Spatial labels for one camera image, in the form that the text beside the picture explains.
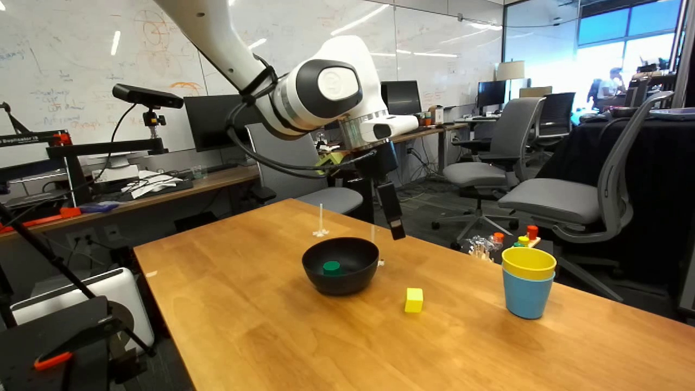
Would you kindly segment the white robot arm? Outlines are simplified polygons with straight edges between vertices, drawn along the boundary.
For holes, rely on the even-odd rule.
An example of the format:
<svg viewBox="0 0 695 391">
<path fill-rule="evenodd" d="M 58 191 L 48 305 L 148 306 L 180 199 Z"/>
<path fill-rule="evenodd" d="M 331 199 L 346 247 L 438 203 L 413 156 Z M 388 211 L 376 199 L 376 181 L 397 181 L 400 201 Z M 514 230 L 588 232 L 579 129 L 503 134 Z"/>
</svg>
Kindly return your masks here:
<svg viewBox="0 0 695 391">
<path fill-rule="evenodd" d="M 254 107 L 277 140 L 297 140 L 331 123 L 348 138 L 355 138 L 361 156 L 354 165 L 377 189 L 391 238 L 404 238 L 400 201 L 387 174 L 394 169 L 392 140 L 416 130 L 418 118 L 388 113 L 374 58 L 361 38 L 330 38 L 313 57 L 277 76 L 237 36 L 228 0 L 154 2 L 238 92 L 240 104 L 229 124 L 242 109 Z"/>
</svg>

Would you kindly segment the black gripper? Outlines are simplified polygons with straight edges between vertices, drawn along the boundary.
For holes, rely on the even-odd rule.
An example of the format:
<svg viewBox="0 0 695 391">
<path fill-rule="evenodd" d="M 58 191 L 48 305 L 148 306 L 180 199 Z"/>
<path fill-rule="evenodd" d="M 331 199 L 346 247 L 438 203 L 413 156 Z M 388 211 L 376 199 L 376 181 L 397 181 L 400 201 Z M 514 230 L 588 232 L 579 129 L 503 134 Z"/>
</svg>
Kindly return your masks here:
<svg viewBox="0 0 695 391">
<path fill-rule="evenodd" d="M 361 220 L 374 225 L 376 199 L 374 199 L 372 181 L 381 182 L 391 171 L 397 169 L 394 145 L 387 141 L 366 151 L 364 154 L 359 156 L 355 169 L 361 177 L 364 177 L 361 186 L 361 195 L 363 195 Z M 391 238 L 404 239 L 405 230 L 404 230 L 401 208 L 400 208 L 394 187 L 391 182 L 385 182 L 377 187 L 377 195 L 380 195 L 381 214 L 391 230 Z"/>
</svg>

